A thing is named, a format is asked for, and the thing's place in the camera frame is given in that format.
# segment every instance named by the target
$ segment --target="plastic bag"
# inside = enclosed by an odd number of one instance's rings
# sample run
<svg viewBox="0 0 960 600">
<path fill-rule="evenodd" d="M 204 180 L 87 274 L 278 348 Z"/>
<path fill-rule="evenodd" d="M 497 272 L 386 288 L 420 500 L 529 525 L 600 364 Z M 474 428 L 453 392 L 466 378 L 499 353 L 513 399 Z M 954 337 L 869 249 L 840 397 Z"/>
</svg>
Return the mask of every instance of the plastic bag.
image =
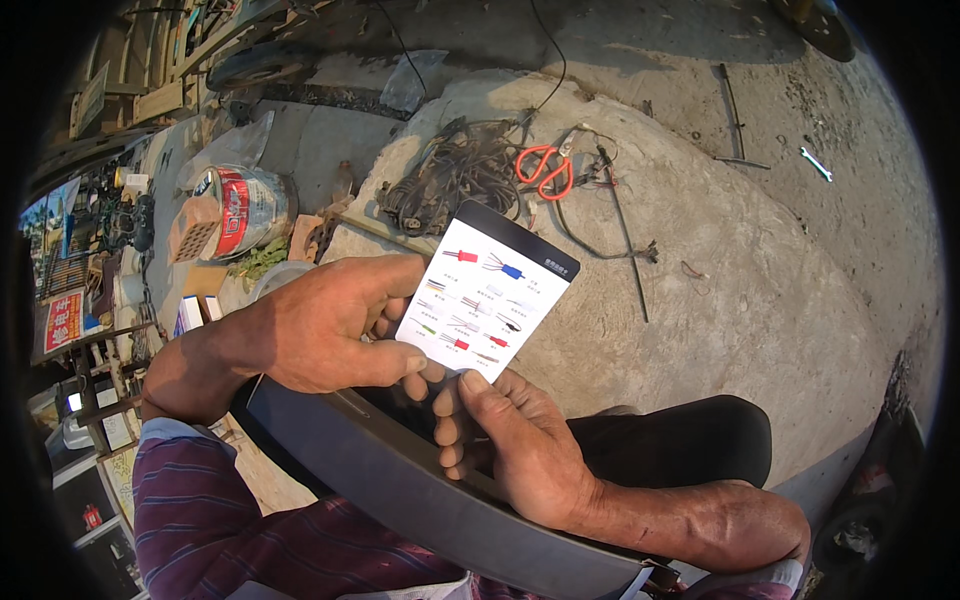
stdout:
<svg viewBox="0 0 960 600">
<path fill-rule="evenodd" d="M 212 165 L 238 164 L 248 169 L 255 167 L 267 147 L 270 129 L 274 126 L 274 113 L 271 110 L 256 123 L 235 127 L 210 142 L 180 168 L 177 173 L 177 187 L 193 190 L 197 175 Z"/>
<path fill-rule="evenodd" d="M 414 50 L 410 59 L 414 62 L 420 76 L 425 82 L 430 81 L 430 75 L 444 61 L 449 52 L 446 50 Z M 413 112 L 423 99 L 423 87 L 417 73 L 410 66 L 406 55 L 400 58 L 396 69 L 387 80 L 387 84 L 380 94 L 380 104 L 397 110 Z"/>
</svg>

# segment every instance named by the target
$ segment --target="striped shirt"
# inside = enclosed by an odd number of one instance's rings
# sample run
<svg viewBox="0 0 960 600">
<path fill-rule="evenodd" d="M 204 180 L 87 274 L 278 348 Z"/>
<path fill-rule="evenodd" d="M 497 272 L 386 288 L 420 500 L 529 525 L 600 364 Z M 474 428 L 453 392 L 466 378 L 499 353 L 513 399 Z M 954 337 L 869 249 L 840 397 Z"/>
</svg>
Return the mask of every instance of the striped shirt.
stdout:
<svg viewBox="0 0 960 600">
<path fill-rule="evenodd" d="M 170 419 L 144 423 L 133 467 L 133 531 L 140 573 L 155 600 L 227 598 L 245 582 L 293 598 L 338 598 L 457 580 L 463 580 L 457 594 L 440 587 L 392 597 L 537 597 L 466 573 L 342 497 L 263 516 L 235 457 L 205 428 Z M 800 573 L 738 577 L 747 579 L 710 586 L 697 597 L 786 600 Z"/>
</svg>

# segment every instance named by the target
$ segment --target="repair shop sign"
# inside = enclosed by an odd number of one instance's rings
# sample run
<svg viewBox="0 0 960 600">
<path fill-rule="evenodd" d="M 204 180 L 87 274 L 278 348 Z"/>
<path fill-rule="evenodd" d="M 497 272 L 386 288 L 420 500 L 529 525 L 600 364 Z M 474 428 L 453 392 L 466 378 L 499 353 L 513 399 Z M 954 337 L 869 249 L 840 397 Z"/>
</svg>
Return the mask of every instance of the repair shop sign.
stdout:
<svg viewBox="0 0 960 600">
<path fill-rule="evenodd" d="M 71 292 L 50 302 L 43 353 L 49 354 L 83 335 L 84 291 Z"/>
<path fill-rule="evenodd" d="M 223 189 L 224 223 L 217 244 L 217 256 L 233 254 L 247 231 L 250 219 L 250 190 L 243 176 L 232 169 L 217 167 Z"/>
</svg>

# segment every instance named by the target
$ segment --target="red scissors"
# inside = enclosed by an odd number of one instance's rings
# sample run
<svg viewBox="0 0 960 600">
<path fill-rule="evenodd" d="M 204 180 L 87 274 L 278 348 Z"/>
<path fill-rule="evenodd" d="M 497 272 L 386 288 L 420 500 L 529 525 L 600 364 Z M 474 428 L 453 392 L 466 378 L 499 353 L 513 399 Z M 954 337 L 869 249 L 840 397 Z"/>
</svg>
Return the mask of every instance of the red scissors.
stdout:
<svg viewBox="0 0 960 600">
<path fill-rule="evenodd" d="M 554 148 L 553 146 L 543 145 L 543 146 L 534 146 L 533 148 L 527 148 L 516 157 L 516 176 L 523 181 L 524 183 L 533 183 L 537 177 L 540 176 L 540 172 L 543 170 L 543 167 L 546 165 L 547 160 L 557 153 L 561 156 L 560 166 L 556 170 L 551 171 L 546 178 L 540 182 L 540 185 L 537 186 L 537 193 L 540 194 L 540 197 L 544 200 L 555 201 L 559 200 L 563 196 L 566 196 L 570 193 L 570 189 L 573 187 L 573 164 L 570 162 L 570 150 L 573 148 L 573 139 L 576 137 L 578 130 L 573 130 L 566 135 L 564 138 L 564 143 L 560 145 L 560 149 Z M 540 158 L 540 164 L 537 165 L 537 170 L 534 171 L 533 176 L 527 177 L 523 175 L 523 170 L 520 169 L 520 163 L 523 162 L 523 159 L 528 157 L 534 152 L 543 151 L 543 156 Z M 550 181 L 560 176 L 561 172 L 566 172 L 566 186 L 561 192 L 555 196 L 546 194 L 543 191 L 543 187 Z M 553 184 L 554 191 L 557 189 L 556 183 Z"/>
</svg>

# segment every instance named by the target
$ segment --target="instruction card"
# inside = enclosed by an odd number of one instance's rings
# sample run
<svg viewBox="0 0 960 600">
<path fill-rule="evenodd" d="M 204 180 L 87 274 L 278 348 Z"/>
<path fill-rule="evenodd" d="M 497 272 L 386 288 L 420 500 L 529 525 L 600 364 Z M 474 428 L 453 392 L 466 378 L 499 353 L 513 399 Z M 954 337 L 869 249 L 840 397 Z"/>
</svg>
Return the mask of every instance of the instruction card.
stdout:
<svg viewBox="0 0 960 600">
<path fill-rule="evenodd" d="M 535 233 L 467 201 L 396 338 L 448 369 L 476 369 L 493 383 L 579 272 L 579 262 Z"/>
</svg>

